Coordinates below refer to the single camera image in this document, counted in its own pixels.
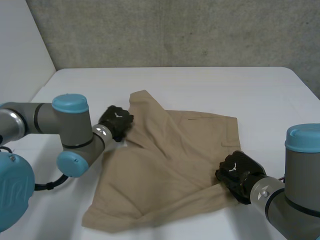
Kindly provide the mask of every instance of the blue joint cap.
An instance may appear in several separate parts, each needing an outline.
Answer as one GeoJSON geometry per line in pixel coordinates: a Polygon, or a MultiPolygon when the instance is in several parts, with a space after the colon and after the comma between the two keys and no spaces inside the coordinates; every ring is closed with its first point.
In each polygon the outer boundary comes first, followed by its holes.
{"type": "Polygon", "coordinates": [[[35,174],[23,157],[0,152],[0,233],[14,225],[26,212],[35,191],[35,174]]]}
{"type": "Polygon", "coordinates": [[[82,114],[89,110],[87,99],[81,94],[57,96],[52,101],[52,107],[59,112],[67,114],[82,114]]]}
{"type": "Polygon", "coordinates": [[[63,151],[56,159],[58,169],[66,176],[78,178],[89,168],[87,161],[72,151],[63,151]]]}
{"type": "Polygon", "coordinates": [[[299,153],[320,153],[320,123],[290,127],[286,131],[285,147],[299,153]]]}

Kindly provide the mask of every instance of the beige fabric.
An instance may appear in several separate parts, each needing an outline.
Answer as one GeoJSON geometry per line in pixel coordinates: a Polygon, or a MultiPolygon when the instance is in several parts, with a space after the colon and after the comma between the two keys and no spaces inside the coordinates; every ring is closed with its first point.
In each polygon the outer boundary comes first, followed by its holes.
{"type": "Polygon", "coordinates": [[[131,94],[128,147],[107,153],[84,227],[118,232],[235,205],[215,178],[240,150],[237,119],[164,110],[147,91],[131,94]]]}

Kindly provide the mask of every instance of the white table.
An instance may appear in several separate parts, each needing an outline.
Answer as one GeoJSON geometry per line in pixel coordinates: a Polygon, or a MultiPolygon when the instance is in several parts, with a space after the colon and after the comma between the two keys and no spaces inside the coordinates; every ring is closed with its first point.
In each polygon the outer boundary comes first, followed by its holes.
{"type": "MultiPolygon", "coordinates": [[[[237,117],[241,148],[267,174],[285,171],[286,130],[320,122],[320,101],[291,70],[283,67],[95,68],[56,72],[33,102],[58,95],[87,97],[92,124],[109,105],[128,109],[130,93],[147,90],[167,110],[190,110],[237,117]]],[[[33,167],[37,183],[56,180],[56,135],[29,135],[14,152],[33,167]]],[[[281,240],[251,205],[197,215],[158,228],[109,234],[81,226],[100,174],[99,159],[79,179],[51,191],[35,192],[24,216],[1,240],[281,240]]]]}

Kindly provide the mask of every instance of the gray wall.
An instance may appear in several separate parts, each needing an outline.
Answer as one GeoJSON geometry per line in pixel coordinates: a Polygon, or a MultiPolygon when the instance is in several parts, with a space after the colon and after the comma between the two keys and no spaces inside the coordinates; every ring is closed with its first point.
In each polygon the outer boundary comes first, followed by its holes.
{"type": "Polygon", "coordinates": [[[57,70],[282,66],[320,97],[320,0],[26,0],[57,70]]]}

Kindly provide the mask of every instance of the black cable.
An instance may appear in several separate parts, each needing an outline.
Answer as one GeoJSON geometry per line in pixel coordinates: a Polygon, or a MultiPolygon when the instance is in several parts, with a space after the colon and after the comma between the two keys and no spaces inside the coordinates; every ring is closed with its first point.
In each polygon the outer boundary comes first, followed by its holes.
{"type": "Polygon", "coordinates": [[[47,184],[35,184],[34,190],[35,191],[52,190],[55,187],[63,184],[68,178],[69,178],[68,176],[62,174],[62,176],[54,182],[48,182],[47,184]]]}
{"type": "Polygon", "coordinates": [[[8,153],[12,154],[12,150],[7,146],[0,146],[0,152],[1,152],[1,149],[6,150],[8,153]]]}

